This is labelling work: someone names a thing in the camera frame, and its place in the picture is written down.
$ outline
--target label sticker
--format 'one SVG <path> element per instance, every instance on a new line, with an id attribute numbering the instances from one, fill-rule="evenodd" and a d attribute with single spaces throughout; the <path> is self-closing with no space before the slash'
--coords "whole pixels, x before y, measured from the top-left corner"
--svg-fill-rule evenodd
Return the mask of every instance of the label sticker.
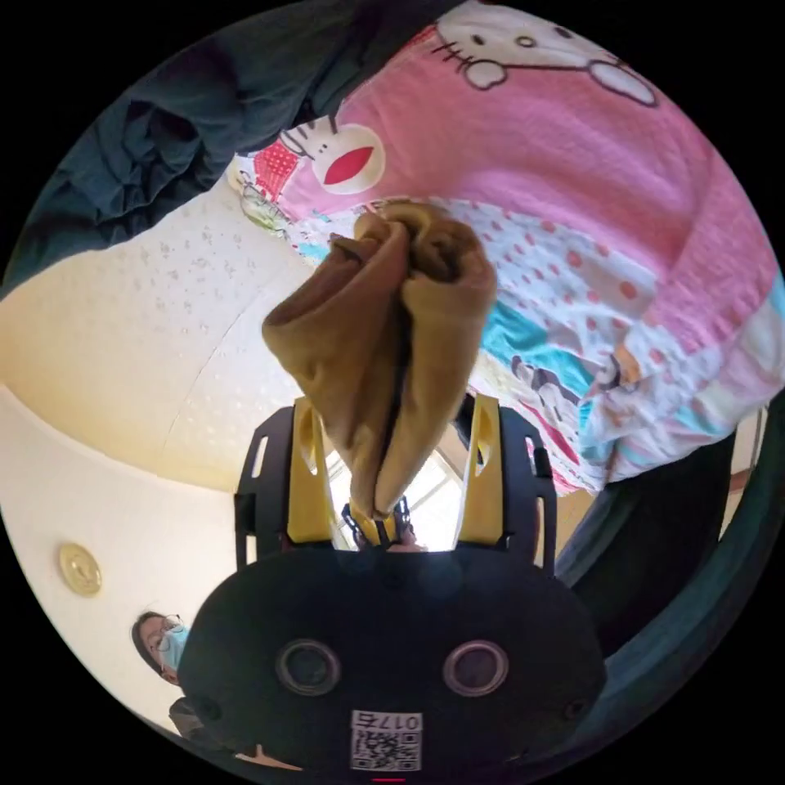
<path id="1" fill-rule="evenodd" d="M 423 716 L 386 711 L 352 712 L 352 769 L 420 771 Z"/>

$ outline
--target window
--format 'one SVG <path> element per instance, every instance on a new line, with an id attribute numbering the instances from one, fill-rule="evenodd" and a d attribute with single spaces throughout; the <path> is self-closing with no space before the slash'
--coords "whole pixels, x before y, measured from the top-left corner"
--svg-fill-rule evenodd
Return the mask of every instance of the window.
<path id="1" fill-rule="evenodd" d="M 352 548 L 352 533 L 343 525 L 341 512 L 349 501 L 352 476 L 337 453 L 327 459 L 330 492 L 341 534 Z M 458 525 L 462 483 L 438 455 L 431 455 L 406 490 L 411 523 L 417 542 L 428 550 L 452 550 Z"/>

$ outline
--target colorful patchwork blanket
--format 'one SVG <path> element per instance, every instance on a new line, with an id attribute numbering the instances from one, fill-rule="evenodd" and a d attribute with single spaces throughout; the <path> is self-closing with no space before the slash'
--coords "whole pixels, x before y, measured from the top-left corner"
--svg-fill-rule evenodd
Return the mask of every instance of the colorful patchwork blanket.
<path id="1" fill-rule="evenodd" d="M 468 223 L 499 279 L 472 385 L 540 429 L 561 492 L 719 441 L 785 387 L 785 283 L 727 164 L 644 78 L 537 17 L 463 3 L 230 176 L 314 265 L 390 201 Z"/>

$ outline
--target brown cloth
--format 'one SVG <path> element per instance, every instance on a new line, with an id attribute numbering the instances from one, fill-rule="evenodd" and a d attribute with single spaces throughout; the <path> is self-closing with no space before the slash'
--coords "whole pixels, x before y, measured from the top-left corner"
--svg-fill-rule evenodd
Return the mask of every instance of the brown cloth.
<path id="1" fill-rule="evenodd" d="M 389 204 L 335 237 L 262 335 L 352 473 L 354 505 L 386 518 L 455 417 L 496 299 L 466 225 Z"/>

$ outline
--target camera lens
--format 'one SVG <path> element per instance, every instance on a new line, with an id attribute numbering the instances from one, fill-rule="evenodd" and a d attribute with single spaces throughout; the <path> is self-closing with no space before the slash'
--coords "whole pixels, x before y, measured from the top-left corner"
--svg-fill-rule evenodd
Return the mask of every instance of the camera lens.
<path id="1" fill-rule="evenodd" d="M 293 693 L 315 697 L 328 693 L 339 682 L 341 666 L 329 646 L 316 640 L 295 640 L 278 655 L 276 672 Z"/>
<path id="2" fill-rule="evenodd" d="M 507 655 L 500 647 L 473 640 L 450 652 L 444 663 L 444 681 L 464 698 L 481 698 L 504 683 L 508 669 Z"/>

